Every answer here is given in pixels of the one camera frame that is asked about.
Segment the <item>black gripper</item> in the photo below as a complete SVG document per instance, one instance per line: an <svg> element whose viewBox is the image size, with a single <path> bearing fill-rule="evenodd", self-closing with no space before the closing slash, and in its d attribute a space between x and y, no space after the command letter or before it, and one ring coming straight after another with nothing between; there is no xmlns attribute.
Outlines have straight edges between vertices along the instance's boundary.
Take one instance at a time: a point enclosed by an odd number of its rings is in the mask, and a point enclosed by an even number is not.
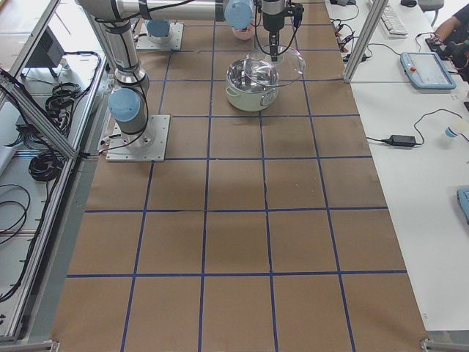
<svg viewBox="0 0 469 352"><path fill-rule="evenodd" d="M261 0L262 23L267 31L281 31L285 18L293 18L293 26L299 28L303 20L303 5L284 0ZM272 62L278 61L279 32L269 32L269 55Z"/></svg>

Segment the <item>person forearm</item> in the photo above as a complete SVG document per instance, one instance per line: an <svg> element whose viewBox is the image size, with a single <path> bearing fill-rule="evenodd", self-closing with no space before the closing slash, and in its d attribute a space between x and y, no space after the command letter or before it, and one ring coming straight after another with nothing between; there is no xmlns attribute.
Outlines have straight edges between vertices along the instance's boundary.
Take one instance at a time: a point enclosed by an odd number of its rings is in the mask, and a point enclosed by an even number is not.
<svg viewBox="0 0 469 352"><path fill-rule="evenodd" d="M435 30L435 36L439 40L444 41L448 37L450 37L451 34L456 31L461 25L462 24L457 17L451 16L449 19L442 22L439 27L437 27L437 29Z"/></svg>

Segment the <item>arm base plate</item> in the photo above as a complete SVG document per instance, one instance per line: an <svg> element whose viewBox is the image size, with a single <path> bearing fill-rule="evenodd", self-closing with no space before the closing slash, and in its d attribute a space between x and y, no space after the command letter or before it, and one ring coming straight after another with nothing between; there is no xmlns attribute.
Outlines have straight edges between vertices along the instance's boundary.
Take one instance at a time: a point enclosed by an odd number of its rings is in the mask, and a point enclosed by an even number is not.
<svg viewBox="0 0 469 352"><path fill-rule="evenodd" d="M184 23L168 20L145 21L137 36L137 51L179 51L182 45Z"/></svg>
<svg viewBox="0 0 469 352"><path fill-rule="evenodd" d="M113 134L118 137L110 141L106 152L109 162L164 161L169 135L169 115L150 115L147 128L142 135L130 136L122 133L118 123L114 123Z"/></svg>

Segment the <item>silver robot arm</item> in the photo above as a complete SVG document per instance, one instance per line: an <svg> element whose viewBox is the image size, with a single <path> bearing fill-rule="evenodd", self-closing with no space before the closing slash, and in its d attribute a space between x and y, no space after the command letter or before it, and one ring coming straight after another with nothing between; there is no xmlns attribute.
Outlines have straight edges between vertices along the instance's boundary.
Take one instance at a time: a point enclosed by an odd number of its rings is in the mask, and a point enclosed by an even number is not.
<svg viewBox="0 0 469 352"><path fill-rule="evenodd" d="M171 25L168 20L147 20L145 28L147 35L156 40L167 40L171 32Z"/></svg>
<svg viewBox="0 0 469 352"><path fill-rule="evenodd" d="M151 115L149 77L141 66L131 29L134 18L144 19L147 39L154 44L177 35L183 20L227 23L235 32L262 25L268 44L258 45L244 59L229 66L226 94L241 111L261 111L277 98L278 90L298 80L305 62L290 45L280 44L287 18L297 29L303 6L291 1L80 1L91 21L102 31L100 44L112 55L117 86L108 99L120 137L104 149L112 161L162 161L169 132L168 115Z"/></svg>

